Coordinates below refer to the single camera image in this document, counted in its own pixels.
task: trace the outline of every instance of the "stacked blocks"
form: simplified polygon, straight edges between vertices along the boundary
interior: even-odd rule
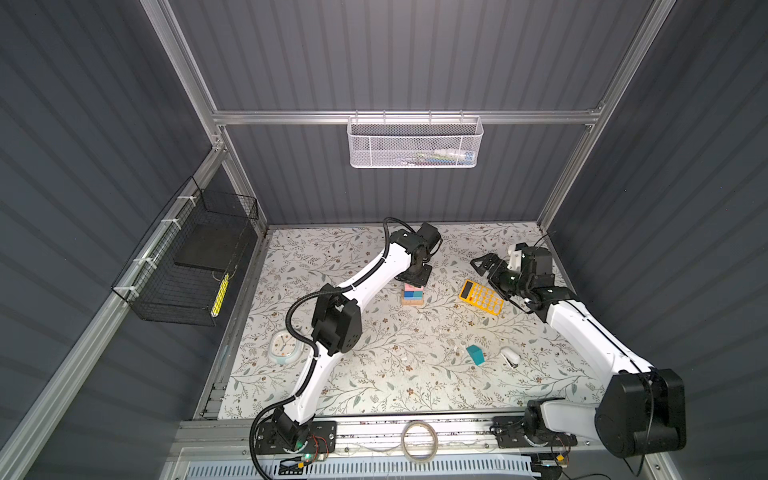
[[[413,286],[407,283],[403,284],[402,304],[403,305],[424,305],[424,287]]]

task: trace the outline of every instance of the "gray wall panel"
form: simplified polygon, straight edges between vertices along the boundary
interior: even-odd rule
[[[650,1],[171,4],[219,109],[595,107]]]
[[[0,130],[5,443],[210,143],[125,0],[0,2]],[[28,478],[153,478],[222,331],[130,315]]]
[[[533,220],[579,125],[489,125],[478,166],[355,169],[343,126],[229,126],[273,224],[404,220]]]
[[[590,310],[683,377],[686,479],[764,476],[767,25],[678,2],[551,226]]]

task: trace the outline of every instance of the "yellow calculator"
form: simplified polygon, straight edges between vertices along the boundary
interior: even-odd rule
[[[478,307],[480,310],[485,310],[491,315],[501,313],[504,306],[504,300],[498,298],[493,289],[471,280],[464,282],[464,287],[458,297],[466,303]]]

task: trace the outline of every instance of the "teal block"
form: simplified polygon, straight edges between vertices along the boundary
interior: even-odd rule
[[[480,365],[485,361],[485,357],[483,356],[482,350],[480,350],[479,346],[476,346],[476,345],[468,346],[467,353],[469,353],[469,356],[472,357],[472,361],[475,362],[475,365]]]

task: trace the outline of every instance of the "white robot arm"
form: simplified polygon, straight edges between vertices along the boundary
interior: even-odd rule
[[[387,222],[398,221],[408,230],[390,237]],[[264,477],[253,450],[260,418],[274,409],[270,421],[277,434],[293,450],[301,449],[308,436],[320,392],[339,361],[362,335],[360,313],[392,279],[415,286],[426,285],[432,268],[427,264],[442,242],[432,225],[414,231],[405,223],[384,220],[385,247],[355,276],[334,287],[298,299],[286,314],[286,328],[313,348],[292,395],[266,407],[253,421],[251,458]],[[606,387],[600,405],[584,405],[565,399],[530,401],[525,413],[527,433],[566,432],[600,440],[614,455],[624,458],[682,449],[685,445],[683,383],[671,370],[657,370],[607,331],[568,288],[554,285],[551,254],[544,248],[520,243],[509,262],[494,253],[471,261],[481,275],[488,273],[491,286],[505,300],[524,299],[541,321],[561,333],[597,373]],[[293,312],[317,298],[312,318],[312,338],[291,326]]]
[[[682,379],[672,370],[655,369],[602,326],[572,291],[555,286],[549,250],[519,243],[510,254],[508,262],[489,253],[471,264],[481,276],[488,273],[502,298],[513,303],[513,296],[522,298],[530,313],[565,337],[606,388],[599,405],[531,400],[526,433],[566,432],[600,440],[620,458],[682,449]]]
[[[365,276],[370,270],[376,267],[379,261],[383,258],[384,250],[377,255],[368,265],[360,270],[355,276],[341,283],[338,287],[353,286],[354,283]],[[400,273],[405,272],[411,266],[411,254],[406,252],[406,249],[397,243],[390,245],[389,254],[384,260],[384,263],[376,269],[376,271],[365,281],[359,284],[357,287],[352,288],[349,292],[342,293],[344,297],[351,301],[356,300],[360,310],[365,310],[368,303],[373,300],[373,297],[391,282]],[[322,344],[318,345],[319,358],[315,366],[312,377],[306,389],[297,396],[295,400],[284,406],[284,411],[290,419],[298,422],[300,425],[306,424],[312,417],[315,416],[317,410],[317,402],[320,398],[320,392],[328,382],[333,369],[346,355],[346,353],[336,352],[329,355],[329,350]],[[291,392],[291,395],[296,395],[299,387],[303,384],[304,379],[310,373],[310,363],[306,362],[304,370],[299,376],[299,382]]]
[[[387,222],[401,223],[407,230],[389,235]],[[313,348],[291,396],[274,408],[272,422],[287,445],[300,449],[310,433],[320,393],[333,368],[360,340],[360,313],[373,297],[393,279],[424,286],[432,267],[427,264],[442,242],[432,225],[422,223],[419,231],[393,219],[384,220],[385,246],[382,252],[349,280],[334,287],[325,285],[319,292],[297,300],[286,314],[286,328],[298,340]],[[291,316],[302,302],[317,298],[312,318],[312,339],[296,333]]]

